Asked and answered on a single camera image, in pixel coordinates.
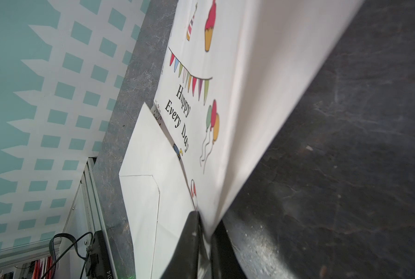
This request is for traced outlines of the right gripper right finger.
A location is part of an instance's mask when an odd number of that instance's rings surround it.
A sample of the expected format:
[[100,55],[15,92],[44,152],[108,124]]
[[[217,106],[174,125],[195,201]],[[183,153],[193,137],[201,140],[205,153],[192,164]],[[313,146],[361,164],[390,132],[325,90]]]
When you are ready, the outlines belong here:
[[247,279],[222,221],[212,235],[210,261],[213,279]]

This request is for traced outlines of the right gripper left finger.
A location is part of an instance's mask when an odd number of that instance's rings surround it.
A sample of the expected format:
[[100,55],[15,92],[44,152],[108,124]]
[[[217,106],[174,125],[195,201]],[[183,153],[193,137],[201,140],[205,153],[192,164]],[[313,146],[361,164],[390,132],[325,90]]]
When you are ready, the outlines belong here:
[[201,234],[199,212],[192,211],[188,214],[176,250],[161,276],[162,279],[198,278]]

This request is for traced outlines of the paper bag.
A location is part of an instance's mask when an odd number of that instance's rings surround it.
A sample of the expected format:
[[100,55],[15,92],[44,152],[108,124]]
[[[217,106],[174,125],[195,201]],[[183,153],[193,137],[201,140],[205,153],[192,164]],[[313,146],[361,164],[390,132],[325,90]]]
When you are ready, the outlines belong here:
[[192,211],[205,274],[215,229],[361,4],[178,2],[119,171],[137,278],[161,279]]

